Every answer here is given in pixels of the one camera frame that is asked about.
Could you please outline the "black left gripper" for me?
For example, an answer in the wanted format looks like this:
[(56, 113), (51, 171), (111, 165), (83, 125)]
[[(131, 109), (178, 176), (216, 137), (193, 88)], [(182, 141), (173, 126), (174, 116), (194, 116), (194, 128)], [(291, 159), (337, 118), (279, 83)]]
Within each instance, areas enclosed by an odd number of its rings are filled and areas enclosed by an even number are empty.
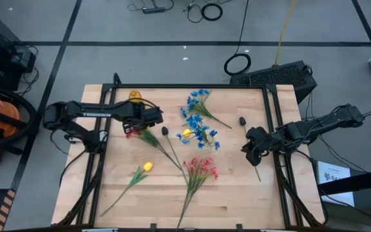
[[(146, 110), (146, 120), (144, 119), (144, 112)], [(127, 113), (123, 120), (124, 129), (144, 129), (146, 125), (153, 127), (156, 124), (162, 123), (162, 111), (159, 108), (145, 109), (141, 103), (129, 102), (127, 106)]]

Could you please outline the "black metal bar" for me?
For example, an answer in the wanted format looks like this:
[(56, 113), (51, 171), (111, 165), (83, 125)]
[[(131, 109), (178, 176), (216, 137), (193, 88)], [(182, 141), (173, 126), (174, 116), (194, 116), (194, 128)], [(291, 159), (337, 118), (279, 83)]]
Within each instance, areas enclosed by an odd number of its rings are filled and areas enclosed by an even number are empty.
[(323, 195), (371, 189), (371, 172), (318, 185)]

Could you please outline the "red artificial flower bunch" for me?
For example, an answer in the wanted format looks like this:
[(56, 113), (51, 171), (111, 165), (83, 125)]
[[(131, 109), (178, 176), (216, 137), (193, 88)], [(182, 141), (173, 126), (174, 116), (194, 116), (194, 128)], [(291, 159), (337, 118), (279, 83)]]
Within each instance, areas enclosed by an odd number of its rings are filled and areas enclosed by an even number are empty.
[(167, 153), (167, 151), (163, 148), (163, 146), (161, 145), (161, 143), (159, 142), (159, 140), (154, 136), (154, 134), (146, 129), (146, 130), (142, 130), (142, 131), (136, 131), (134, 129), (131, 129), (131, 131), (129, 133), (126, 134), (126, 138), (129, 139), (131, 137), (134, 137), (134, 138), (137, 138), (137, 139), (140, 139), (144, 142), (146, 142), (147, 144), (151, 145), (152, 147), (158, 149), (159, 151), (161, 151), (178, 169), (181, 169), (181, 167), (178, 165), (177, 162), (175, 162), (171, 156)]

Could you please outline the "black power strip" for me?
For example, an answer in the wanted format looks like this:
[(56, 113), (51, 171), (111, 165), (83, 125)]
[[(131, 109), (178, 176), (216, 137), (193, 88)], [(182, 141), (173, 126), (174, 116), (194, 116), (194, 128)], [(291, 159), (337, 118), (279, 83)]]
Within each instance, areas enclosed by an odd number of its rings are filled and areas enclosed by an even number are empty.
[(164, 7), (156, 7), (156, 8), (143, 8), (142, 12), (144, 14), (154, 14), (154, 13), (161, 13), (165, 12), (167, 9)]

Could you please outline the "amber glass vase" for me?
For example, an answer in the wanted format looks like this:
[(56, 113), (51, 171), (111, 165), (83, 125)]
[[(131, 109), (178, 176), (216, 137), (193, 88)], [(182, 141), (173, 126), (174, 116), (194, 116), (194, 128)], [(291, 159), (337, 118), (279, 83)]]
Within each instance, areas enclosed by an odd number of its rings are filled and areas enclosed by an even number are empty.
[(129, 101), (134, 102), (134, 103), (138, 103), (138, 104), (142, 104), (143, 100), (142, 100), (142, 96), (141, 96), (140, 92), (138, 92), (136, 90), (131, 90), (130, 93), (129, 93)]

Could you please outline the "black aluminium table frame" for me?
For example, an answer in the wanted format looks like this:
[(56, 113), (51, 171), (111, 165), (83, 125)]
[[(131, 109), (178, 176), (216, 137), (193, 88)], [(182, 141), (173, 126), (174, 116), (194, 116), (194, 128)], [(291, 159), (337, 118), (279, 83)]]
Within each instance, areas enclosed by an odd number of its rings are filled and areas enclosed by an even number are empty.
[[(253, 166), (241, 152), (245, 144), (243, 129), (238, 123), (244, 117), (248, 126), (271, 130), (280, 124), (300, 119), (300, 110), (289, 85), (278, 85), (275, 90), (265, 88), (211, 84), (207, 107), (217, 119), (208, 125), (218, 131), (220, 149), (198, 149), (195, 143), (184, 145), (176, 134), (184, 130), (180, 108), (186, 105), (188, 95), (200, 89), (199, 84), (138, 84), (135, 89), (142, 96), (160, 106), (164, 113), (163, 125), (169, 129), (169, 139), (180, 161), (194, 157), (212, 157), (219, 177), (207, 179), (193, 196), (180, 227), (188, 229), (283, 229), (304, 226), (307, 221), (284, 192), (276, 177), (276, 168), (283, 168), (286, 158), (270, 154), (257, 166), (261, 182)], [(186, 183), (182, 172), (160, 151), (145, 142), (127, 139), (117, 121), (103, 122), (109, 128), (109, 141), (103, 156), (103, 174), (99, 185), (82, 207), (76, 221), (96, 227), (176, 228), (184, 200)], [(175, 158), (161, 127), (153, 133)], [(103, 217), (100, 216), (129, 184), (137, 168), (152, 162), (147, 177), (130, 188)]]

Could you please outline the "pink artificial flower bunch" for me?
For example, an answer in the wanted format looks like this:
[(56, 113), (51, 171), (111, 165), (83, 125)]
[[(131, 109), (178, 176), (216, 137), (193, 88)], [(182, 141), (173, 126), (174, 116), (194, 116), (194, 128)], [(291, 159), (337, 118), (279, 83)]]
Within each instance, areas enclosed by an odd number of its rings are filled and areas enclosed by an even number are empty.
[(217, 180), (219, 177), (219, 173), (217, 167), (214, 165), (213, 158), (194, 157), (189, 162), (184, 161), (183, 166), (187, 169), (188, 172), (187, 193), (185, 195), (184, 204), (176, 229), (180, 228), (182, 219), (185, 216), (185, 213), (191, 203), (193, 196), (203, 186), (205, 181), (209, 178)]

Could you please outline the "small black box device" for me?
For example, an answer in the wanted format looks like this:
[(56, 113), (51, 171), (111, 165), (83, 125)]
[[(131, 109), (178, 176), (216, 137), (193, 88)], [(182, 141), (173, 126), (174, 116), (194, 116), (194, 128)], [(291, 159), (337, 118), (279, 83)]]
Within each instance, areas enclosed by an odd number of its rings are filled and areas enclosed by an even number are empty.
[(31, 73), (34, 68), (35, 58), (35, 54), (26, 46), (15, 46), (10, 61), (23, 73)]

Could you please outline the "blue artificial flower bunch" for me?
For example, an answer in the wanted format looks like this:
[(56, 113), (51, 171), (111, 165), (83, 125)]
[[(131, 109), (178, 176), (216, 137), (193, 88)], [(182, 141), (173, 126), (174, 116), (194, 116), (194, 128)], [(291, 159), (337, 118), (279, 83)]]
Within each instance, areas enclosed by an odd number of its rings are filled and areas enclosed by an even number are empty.
[(189, 128), (193, 135), (190, 138), (185, 138), (182, 133), (176, 134), (176, 137), (182, 144), (188, 145), (192, 140), (196, 140), (199, 149), (214, 148), (220, 149), (220, 142), (216, 139), (217, 130), (212, 130), (208, 125), (204, 124), (200, 115), (191, 115), (186, 119), (187, 128)]
[(185, 108), (181, 107), (180, 114), (183, 118), (188, 118), (192, 114), (197, 114), (203, 117), (210, 118), (219, 122), (226, 126), (227, 128), (231, 129), (229, 125), (222, 122), (220, 119), (217, 119), (208, 109), (206, 106), (206, 100), (211, 94), (211, 90), (207, 89), (199, 89), (196, 91), (192, 91), (187, 98), (187, 106)]

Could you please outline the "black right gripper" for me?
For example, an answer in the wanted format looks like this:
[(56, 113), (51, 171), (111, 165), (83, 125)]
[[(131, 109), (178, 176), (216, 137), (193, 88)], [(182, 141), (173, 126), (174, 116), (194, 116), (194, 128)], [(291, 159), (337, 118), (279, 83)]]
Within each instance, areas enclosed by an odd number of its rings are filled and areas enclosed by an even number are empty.
[(262, 127), (252, 127), (246, 133), (249, 142), (242, 147), (248, 153), (248, 161), (257, 166), (262, 161), (261, 151), (277, 151), (282, 149), (282, 136), (278, 132), (267, 133)]

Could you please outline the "black perforated computer case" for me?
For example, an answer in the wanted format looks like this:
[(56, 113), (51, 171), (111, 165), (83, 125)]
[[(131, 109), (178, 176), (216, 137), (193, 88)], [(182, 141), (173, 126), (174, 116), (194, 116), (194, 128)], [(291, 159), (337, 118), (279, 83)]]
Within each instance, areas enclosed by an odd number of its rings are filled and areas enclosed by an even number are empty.
[(243, 86), (292, 85), (299, 104), (318, 85), (312, 74), (311, 66), (303, 61), (296, 61), (231, 77), (230, 84)]

